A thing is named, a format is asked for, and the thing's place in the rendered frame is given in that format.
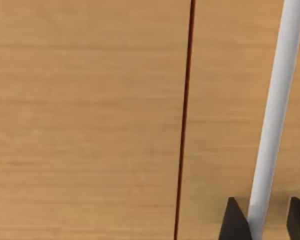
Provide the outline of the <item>wooden door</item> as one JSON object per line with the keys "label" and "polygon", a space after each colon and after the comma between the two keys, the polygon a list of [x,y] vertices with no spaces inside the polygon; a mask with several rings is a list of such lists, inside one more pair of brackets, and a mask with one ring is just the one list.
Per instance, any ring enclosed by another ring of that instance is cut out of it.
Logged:
{"label": "wooden door", "polygon": [[0,0],[0,240],[173,240],[191,0]]}
{"label": "wooden door", "polygon": [[[246,212],[284,0],[196,0],[178,240],[218,240],[229,197]],[[263,240],[290,240],[300,198],[300,47]]]}

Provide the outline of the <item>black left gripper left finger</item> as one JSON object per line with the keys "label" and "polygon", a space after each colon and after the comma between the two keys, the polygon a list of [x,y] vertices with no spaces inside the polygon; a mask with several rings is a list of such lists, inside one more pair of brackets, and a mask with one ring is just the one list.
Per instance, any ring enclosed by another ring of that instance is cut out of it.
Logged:
{"label": "black left gripper left finger", "polygon": [[247,219],[233,196],[227,200],[218,240],[252,240]]}

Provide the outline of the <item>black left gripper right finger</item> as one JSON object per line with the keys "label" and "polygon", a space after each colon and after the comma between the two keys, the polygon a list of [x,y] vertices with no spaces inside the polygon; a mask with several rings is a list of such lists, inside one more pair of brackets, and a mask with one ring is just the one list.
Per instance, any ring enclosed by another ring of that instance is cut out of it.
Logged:
{"label": "black left gripper right finger", "polygon": [[300,198],[290,199],[286,227],[290,240],[300,240]]}

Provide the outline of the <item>long grey metal handle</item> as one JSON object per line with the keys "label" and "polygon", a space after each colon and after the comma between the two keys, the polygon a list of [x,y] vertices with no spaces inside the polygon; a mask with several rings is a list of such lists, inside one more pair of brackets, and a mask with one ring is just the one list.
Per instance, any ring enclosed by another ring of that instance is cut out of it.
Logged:
{"label": "long grey metal handle", "polygon": [[284,0],[249,199],[252,240],[262,240],[300,46],[300,0]]}

